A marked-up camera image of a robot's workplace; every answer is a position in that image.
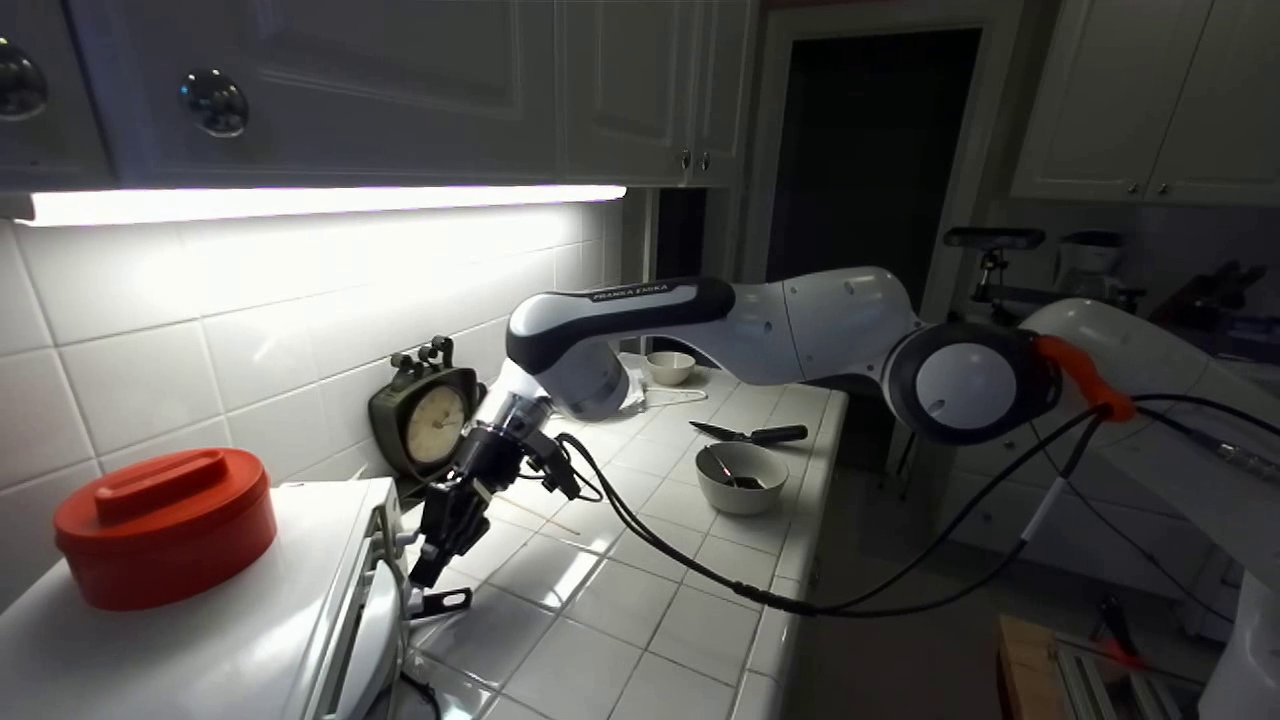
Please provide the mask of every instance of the bowl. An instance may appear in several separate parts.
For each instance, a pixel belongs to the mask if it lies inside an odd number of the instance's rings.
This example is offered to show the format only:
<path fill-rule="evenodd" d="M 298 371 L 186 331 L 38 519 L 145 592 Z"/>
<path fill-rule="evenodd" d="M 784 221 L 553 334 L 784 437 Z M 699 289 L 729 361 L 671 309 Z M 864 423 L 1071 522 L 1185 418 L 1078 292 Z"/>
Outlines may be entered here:
<path fill-rule="evenodd" d="M 784 494 L 784 463 L 755 442 L 708 442 L 695 452 L 695 479 L 720 516 L 761 516 Z"/>
<path fill-rule="evenodd" d="M 644 354 L 644 374 L 666 386 L 683 382 L 694 374 L 694 367 L 695 367 L 695 354 L 690 354 L 690 352 L 647 352 Z"/>

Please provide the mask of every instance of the light fixture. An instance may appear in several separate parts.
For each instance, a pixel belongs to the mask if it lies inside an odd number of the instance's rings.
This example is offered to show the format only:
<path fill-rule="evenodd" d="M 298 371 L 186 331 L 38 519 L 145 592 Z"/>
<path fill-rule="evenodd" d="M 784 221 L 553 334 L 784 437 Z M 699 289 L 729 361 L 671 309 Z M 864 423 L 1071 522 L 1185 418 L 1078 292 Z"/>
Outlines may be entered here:
<path fill-rule="evenodd" d="M 248 214 L 344 214 L 419 209 L 514 209 L 514 202 L 599 202 L 622 199 L 622 185 L 477 185 L 477 186 L 113 186 L 113 192 L 32 192 L 27 226 L 77 222 L 200 222 Z"/>

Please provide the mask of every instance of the red container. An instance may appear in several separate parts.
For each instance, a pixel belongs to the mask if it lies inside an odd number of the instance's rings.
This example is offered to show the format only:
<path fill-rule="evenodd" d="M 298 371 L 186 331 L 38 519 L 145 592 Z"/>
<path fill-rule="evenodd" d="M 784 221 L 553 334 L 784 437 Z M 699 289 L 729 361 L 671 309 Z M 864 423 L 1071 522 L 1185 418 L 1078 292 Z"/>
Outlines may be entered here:
<path fill-rule="evenodd" d="M 235 448 L 173 452 L 72 492 L 57 549 L 98 609 L 155 609 L 196 595 L 278 538 L 271 486 Z"/>

